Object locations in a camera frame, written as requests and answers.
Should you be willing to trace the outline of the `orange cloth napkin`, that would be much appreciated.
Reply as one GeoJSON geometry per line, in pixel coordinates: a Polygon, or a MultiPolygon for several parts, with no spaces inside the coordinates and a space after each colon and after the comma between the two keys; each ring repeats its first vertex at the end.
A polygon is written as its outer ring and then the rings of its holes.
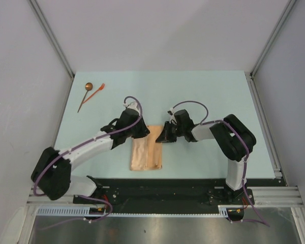
{"type": "Polygon", "coordinates": [[[162,143],[157,143],[163,126],[148,126],[150,133],[143,138],[132,139],[131,171],[162,169],[162,143]]]}

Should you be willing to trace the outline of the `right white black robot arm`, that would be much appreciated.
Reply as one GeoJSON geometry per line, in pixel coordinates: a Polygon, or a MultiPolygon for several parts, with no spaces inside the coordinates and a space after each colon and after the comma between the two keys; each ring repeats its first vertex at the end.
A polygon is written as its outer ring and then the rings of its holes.
{"type": "Polygon", "coordinates": [[[234,114],[221,120],[196,124],[185,109],[168,113],[170,119],[164,123],[156,143],[173,143],[178,137],[184,137],[187,142],[214,139],[228,159],[225,200],[236,204],[247,192],[247,161],[256,145],[254,134],[234,114]]]}

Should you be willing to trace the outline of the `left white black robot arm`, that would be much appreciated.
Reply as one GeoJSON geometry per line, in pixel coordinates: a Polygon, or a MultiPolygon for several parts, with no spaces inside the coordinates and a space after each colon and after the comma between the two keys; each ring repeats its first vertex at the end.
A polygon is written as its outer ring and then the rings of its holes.
{"type": "Polygon", "coordinates": [[[57,200],[65,194],[84,196],[89,202],[101,200],[102,190],[90,176],[73,176],[72,171],[98,154],[110,151],[128,138],[144,138],[150,133],[142,113],[126,108],[120,118],[112,120],[92,138],[65,150],[43,150],[31,179],[33,194],[57,200]]]}

